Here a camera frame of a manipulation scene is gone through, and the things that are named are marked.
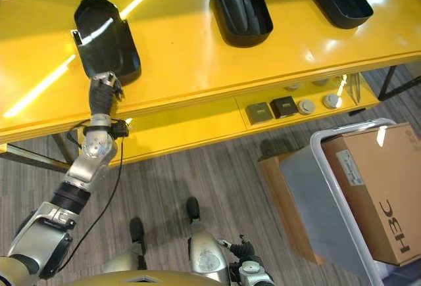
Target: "gray plastic bin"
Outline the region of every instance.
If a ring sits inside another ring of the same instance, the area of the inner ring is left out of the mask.
[[[380,273],[323,153],[321,142],[343,133],[394,124],[392,120],[379,118],[318,131],[311,136],[310,145],[280,163],[315,253],[351,273],[368,278],[373,285],[382,284]]]

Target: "black cable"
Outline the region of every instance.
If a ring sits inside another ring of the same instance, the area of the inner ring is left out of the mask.
[[[72,130],[74,130],[75,128],[78,128],[80,126],[82,126],[83,123],[89,122],[90,119],[88,120],[82,120],[81,122],[78,122],[76,125],[72,126],[72,128],[70,128],[67,133],[66,133],[66,137],[68,140],[70,140],[71,142],[73,142],[76,146],[78,146],[79,149],[82,149],[82,146],[78,143],[77,140],[75,140],[72,136],[72,134],[70,133]]]
[[[70,262],[70,260],[72,259],[72,257],[74,256],[74,254],[76,253],[76,251],[78,250],[78,248],[80,247],[80,245],[82,244],[82,242],[84,242],[84,239],[87,237],[87,235],[92,230],[92,228],[97,224],[97,222],[101,219],[101,217],[107,211],[108,206],[110,206],[110,203],[112,201],[112,198],[114,197],[114,194],[116,193],[118,184],[120,183],[121,170],[122,170],[122,166],[123,166],[123,140],[124,140],[124,138],[121,139],[120,166],[118,167],[118,175],[117,175],[116,185],[114,186],[114,189],[112,190],[111,196],[108,199],[108,203],[105,205],[103,211],[99,214],[99,216],[97,217],[97,219],[95,219],[95,221],[91,224],[91,226],[89,227],[89,229],[85,232],[85,234],[83,235],[83,237],[80,239],[79,243],[76,245],[76,247],[72,251],[72,254],[68,257],[67,261],[61,266],[61,268],[59,268],[57,270],[57,273],[59,273],[63,268],[65,268],[66,265]]]

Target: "gray carpet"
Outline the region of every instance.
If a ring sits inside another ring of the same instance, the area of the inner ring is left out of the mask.
[[[376,93],[386,72],[381,69],[364,73]],[[391,87],[409,79],[407,69],[400,66]],[[257,162],[304,147],[314,131],[378,117],[410,122],[421,135],[420,87],[353,117],[342,114],[124,166],[122,182],[105,217],[67,268],[39,284],[59,285],[98,274],[110,257],[128,246],[128,224],[136,215],[147,232],[148,267],[189,271],[189,226],[184,203],[190,195],[199,199],[202,219],[215,237],[238,242],[238,235],[243,233],[254,242],[277,285],[367,284],[337,266],[317,266],[288,249]],[[51,136],[16,144],[62,160]],[[74,245],[106,204],[116,175],[116,169],[112,170],[93,194],[73,233]],[[57,172],[0,160],[0,254],[6,253],[19,223],[29,211],[50,199],[61,178]]]

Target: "silver robot arm segment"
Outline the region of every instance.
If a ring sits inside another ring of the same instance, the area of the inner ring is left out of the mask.
[[[0,257],[0,285],[34,285],[56,274],[72,242],[69,232],[117,152],[110,112],[114,95],[121,93],[112,72],[91,79],[92,119],[82,151],[52,199],[28,216],[7,257]]]

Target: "yellow shelf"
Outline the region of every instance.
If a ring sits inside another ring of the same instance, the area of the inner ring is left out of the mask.
[[[0,143],[66,131],[90,117],[89,80],[70,33],[80,1],[0,1]],[[126,18],[142,63],[113,116],[207,108],[421,58],[420,0],[370,0],[374,15],[350,30],[333,26],[314,0],[266,0],[274,30],[250,48],[224,42],[209,0],[110,1],[120,11],[133,6]]]
[[[340,83],[341,78],[337,77],[329,79],[329,82],[322,87],[311,82],[304,83],[295,91],[276,87],[258,93],[243,94],[133,118],[130,122],[130,136],[124,140],[124,163],[298,124],[341,112],[368,108],[379,103],[370,86],[361,77],[361,100],[358,105],[355,104],[347,88],[344,87],[341,94],[342,105],[334,110],[326,108],[322,103],[323,97],[329,93],[337,93]],[[310,99],[316,105],[315,112],[311,115],[295,114],[262,124],[250,124],[245,113],[245,108],[248,105],[261,102],[269,103],[275,98],[288,95],[291,95],[296,103],[301,99]],[[119,158],[120,150],[111,165],[117,165]]]

